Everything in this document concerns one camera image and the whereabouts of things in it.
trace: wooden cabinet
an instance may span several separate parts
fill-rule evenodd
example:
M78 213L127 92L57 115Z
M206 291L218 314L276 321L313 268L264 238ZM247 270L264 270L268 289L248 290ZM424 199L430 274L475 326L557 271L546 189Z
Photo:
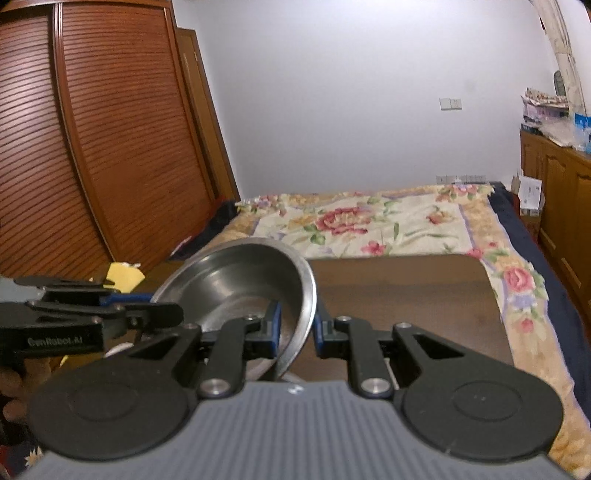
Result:
M175 30L169 0L0 5L0 274L149 270L207 222Z
M560 148L546 145L540 149L538 157L538 171L536 177L542 180L543 192L546 198L542 223L540 227L541 241L551 251L560 249L563 244L564 223L564 192L567 189L566 157Z
M591 157L521 132L521 168L543 182L541 244L591 314Z

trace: wooden dresser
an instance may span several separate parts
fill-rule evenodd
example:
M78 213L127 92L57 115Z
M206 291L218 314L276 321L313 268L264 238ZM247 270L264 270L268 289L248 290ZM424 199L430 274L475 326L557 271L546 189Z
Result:
M591 156L522 131L521 168L542 180L542 247L591 317Z

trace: blue gripper part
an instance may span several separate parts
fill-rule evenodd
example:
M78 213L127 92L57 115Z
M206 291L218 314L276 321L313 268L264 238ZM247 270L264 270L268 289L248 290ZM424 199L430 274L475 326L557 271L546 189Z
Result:
M100 300L103 307L114 303L148 303L152 300L153 293L112 293Z
M273 319L271 323L271 343L273 345L273 357L277 358L279 354L279 337L281 334L281 303L277 302Z
M316 349L316 355L321 357L322 350L324 349L324 332L322 329L322 316L318 310L316 310L316 315L314 315L312 328L314 329L314 347Z

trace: stainless steel bowl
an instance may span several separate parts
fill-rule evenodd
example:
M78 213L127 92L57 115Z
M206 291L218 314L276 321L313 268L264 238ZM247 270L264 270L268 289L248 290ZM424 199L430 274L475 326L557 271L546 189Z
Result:
M316 312L316 282L308 262L292 247L267 238L245 238L189 258L154 294L173 301L185 323L219 330L226 320L264 314L271 300L282 305L276 360L254 360L246 378L282 376L300 353Z

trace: red flower pattern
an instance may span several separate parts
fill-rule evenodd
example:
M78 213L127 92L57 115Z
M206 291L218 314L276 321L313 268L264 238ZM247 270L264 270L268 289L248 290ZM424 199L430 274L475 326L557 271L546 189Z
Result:
M429 220L433 225L439 225L440 223L449 223L453 220L453 216L447 212L442 212L438 210L431 215L427 215L425 217Z
M385 250L386 245L380 245L374 240L369 241L369 243L365 245L365 247L361 247L361 251L364 254L370 254L375 257L380 257L381 255L383 255Z
M458 196L463 197L468 193L475 194L478 192L478 187L476 185L454 185L453 191L457 193Z
M484 252L482 250L480 250L480 248L472 248L471 250L468 250L466 252L466 255L468 255L469 257L474 257L474 258L477 258L478 260L480 260L482 258L482 255L484 255Z
M535 287L534 278L524 268L511 267L505 270L503 279L507 282L509 289L516 293L530 291Z
M531 333L534 331L534 321L532 319L521 320L521 331L523 333Z
M342 235L346 232L367 233L367 229L360 225L371 222L368 213L360 207L337 208L325 213L316 220L318 230L330 232L332 235Z

